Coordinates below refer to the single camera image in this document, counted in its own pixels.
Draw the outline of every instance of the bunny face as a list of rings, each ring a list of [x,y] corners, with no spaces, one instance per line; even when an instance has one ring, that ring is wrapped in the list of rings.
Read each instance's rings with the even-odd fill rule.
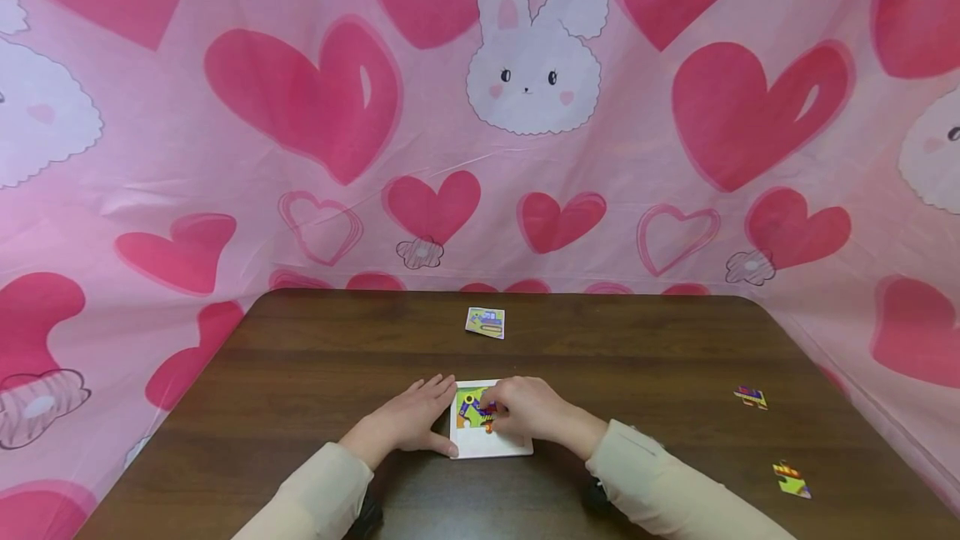
[[[102,128],[100,112],[63,65],[0,40],[0,188],[83,153]]]
[[[960,214],[960,91],[931,104],[910,127],[899,170],[924,203]]]
[[[478,0],[482,46],[467,96],[484,122],[514,134],[566,132],[587,122],[600,94],[600,62],[580,36],[599,35],[607,0]]]

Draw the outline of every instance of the brown table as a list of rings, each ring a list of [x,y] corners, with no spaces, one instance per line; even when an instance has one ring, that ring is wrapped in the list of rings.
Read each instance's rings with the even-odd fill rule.
[[[506,308],[507,339],[463,331]],[[800,540],[960,538],[960,522],[763,309],[731,297],[282,290],[261,298],[82,530],[82,540],[227,539],[324,441],[415,378],[548,380],[636,425]],[[768,395],[769,412],[733,396]],[[812,501],[778,490],[787,459]],[[377,538],[648,538],[580,503],[582,464],[396,454]]]

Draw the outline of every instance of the heart outline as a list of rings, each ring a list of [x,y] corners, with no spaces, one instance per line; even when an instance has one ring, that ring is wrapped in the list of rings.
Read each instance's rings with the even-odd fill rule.
[[[340,248],[334,252],[330,258],[323,258],[318,256],[310,248],[306,238],[303,237],[303,224],[297,222],[297,218],[294,217],[293,213],[293,204],[297,200],[306,200],[312,204],[317,212],[321,212],[323,209],[333,209],[339,211],[337,214],[343,214],[347,216],[347,220],[350,222],[350,231],[347,233],[347,236],[343,239],[343,242],[340,244]],[[336,200],[320,200],[314,197],[313,193],[305,190],[297,190],[284,193],[277,204],[277,210],[280,212],[280,218],[283,219],[283,222],[287,224],[287,227],[290,228],[294,238],[297,241],[297,245],[301,252],[306,258],[314,261],[315,263],[320,263],[322,266],[327,266],[332,268],[345,257],[350,250],[353,250],[354,246],[358,245],[360,238],[363,236],[363,222],[361,222],[360,217],[353,212],[350,207],[343,205]],[[323,222],[329,222],[329,220],[334,219],[336,216],[329,217],[324,219]]]
[[[668,216],[677,219],[678,222],[689,222],[696,218],[708,218],[709,226],[700,237],[694,239],[693,242],[690,242],[686,248],[684,248],[673,261],[666,263],[662,268],[657,268],[656,263],[653,262],[653,258],[650,256],[650,249],[647,246],[647,234],[650,227],[650,223],[657,216],[662,216],[662,214],[668,214]],[[690,212],[689,214],[684,214],[683,211],[677,207],[662,203],[654,207],[650,207],[642,217],[640,217],[639,223],[637,224],[637,250],[640,253],[640,263],[643,263],[643,266],[649,271],[654,277],[662,276],[664,273],[667,273],[670,269],[674,268],[684,260],[684,258],[693,255],[696,251],[705,248],[720,231],[720,213],[716,209],[701,209],[699,211]]]

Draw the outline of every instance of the puzzle picture card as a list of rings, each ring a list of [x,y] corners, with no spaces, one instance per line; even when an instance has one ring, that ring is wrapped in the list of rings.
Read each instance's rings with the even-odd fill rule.
[[[457,458],[520,457],[534,453],[533,440],[493,431],[495,407],[480,408],[484,390],[499,380],[457,382],[450,405],[450,439],[460,449]]]

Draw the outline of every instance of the beige sleeve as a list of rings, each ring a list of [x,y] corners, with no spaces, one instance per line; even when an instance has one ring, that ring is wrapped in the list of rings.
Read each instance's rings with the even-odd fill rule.
[[[651,534],[669,540],[796,540],[743,498],[619,421],[610,422],[587,469],[611,503]]]
[[[331,442],[287,478],[233,540],[341,540],[371,479],[366,463]]]

